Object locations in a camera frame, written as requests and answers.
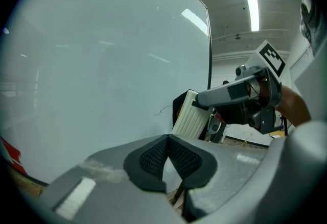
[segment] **ceiling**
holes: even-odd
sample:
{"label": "ceiling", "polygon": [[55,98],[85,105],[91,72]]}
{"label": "ceiling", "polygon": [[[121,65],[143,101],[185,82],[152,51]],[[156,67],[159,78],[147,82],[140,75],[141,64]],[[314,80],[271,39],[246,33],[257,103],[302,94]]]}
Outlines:
{"label": "ceiling", "polygon": [[260,30],[251,31],[247,0],[202,0],[208,8],[213,60],[246,57],[265,39],[287,58],[299,29],[301,0],[258,0]]}

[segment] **person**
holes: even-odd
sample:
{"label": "person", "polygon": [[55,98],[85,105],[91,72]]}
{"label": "person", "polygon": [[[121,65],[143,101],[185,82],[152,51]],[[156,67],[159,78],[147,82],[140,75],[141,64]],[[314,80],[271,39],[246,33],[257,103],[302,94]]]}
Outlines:
{"label": "person", "polygon": [[[259,82],[259,85],[259,96],[264,99],[269,98],[268,82],[261,81]],[[251,87],[249,85],[247,89],[249,95],[251,95]],[[280,112],[295,127],[311,120],[311,116],[305,101],[300,95],[285,85],[282,86],[282,96],[279,103],[275,106],[275,110]],[[219,122],[224,123],[224,120],[220,114],[216,113],[215,118]]]}
{"label": "person", "polygon": [[[229,81],[223,81],[223,85],[225,85],[227,83],[229,83]],[[226,129],[226,125],[227,124],[224,121],[220,122],[220,127],[219,127],[218,132],[210,138],[211,142],[219,143],[219,141],[223,137],[224,131]]]}

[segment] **red object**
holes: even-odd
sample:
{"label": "red object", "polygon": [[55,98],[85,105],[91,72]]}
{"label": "red object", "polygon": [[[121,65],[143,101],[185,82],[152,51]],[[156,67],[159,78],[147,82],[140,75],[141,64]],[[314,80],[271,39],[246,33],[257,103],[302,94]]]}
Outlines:
{"label": "red object", "polygon": [[6,142],[2,137],[0,137],[2,142],[4,143],[4,146],[6,147],[6,150],[9,153],[9,156],[15,160],[14,162],[8,161],[13,167],[18,169],[21,173],[27,175],[26,171],[24,170],[23,166],[18,164],[17,162],[20,163],[19,156],[20,156],[20,151],[17,150],[15,147],[10,145],[8,142]]}

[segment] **whiteboard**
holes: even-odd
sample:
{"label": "whiteboard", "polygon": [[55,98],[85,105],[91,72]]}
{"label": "whiteboard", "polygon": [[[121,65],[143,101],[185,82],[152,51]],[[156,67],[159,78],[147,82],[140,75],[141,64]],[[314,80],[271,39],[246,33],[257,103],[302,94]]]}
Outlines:
{"label": "whiteboard", "polygon": [[6,28],[0,135],[46,183],[97,151],[169,133],[172,108],[160,110],[208,86],[200,0],[20,0]]}
{"label": "whiteboard", "polygon": [[290,68],[292,90],[299,95],[301,95],[301,93],[295,85],[295,80],[304,72],[304,70],[309,66],[312,60],[312,50],[309,46],[305,50],[305,52],[300,56],[300,58],[294,63],[294,65]]}

